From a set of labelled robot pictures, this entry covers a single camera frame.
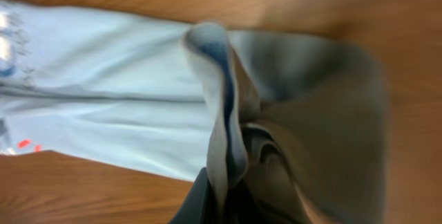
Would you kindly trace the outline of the light blue printed t-shirt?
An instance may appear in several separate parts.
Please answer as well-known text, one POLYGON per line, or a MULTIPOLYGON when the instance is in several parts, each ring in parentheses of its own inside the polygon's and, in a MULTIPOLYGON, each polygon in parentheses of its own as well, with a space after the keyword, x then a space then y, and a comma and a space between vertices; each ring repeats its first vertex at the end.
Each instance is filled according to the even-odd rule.
POLYGON ((382 223, 386 96, 358 46, 1 1, 1 152, 192 183, 221 223, 382 223))

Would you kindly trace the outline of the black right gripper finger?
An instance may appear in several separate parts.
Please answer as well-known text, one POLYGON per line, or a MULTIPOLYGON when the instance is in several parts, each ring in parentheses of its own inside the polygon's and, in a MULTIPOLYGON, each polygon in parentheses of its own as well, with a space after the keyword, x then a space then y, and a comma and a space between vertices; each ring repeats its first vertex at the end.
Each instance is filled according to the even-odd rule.
POLYGON ((219 224, 218 203, 203 167, 169 224, 219 224))

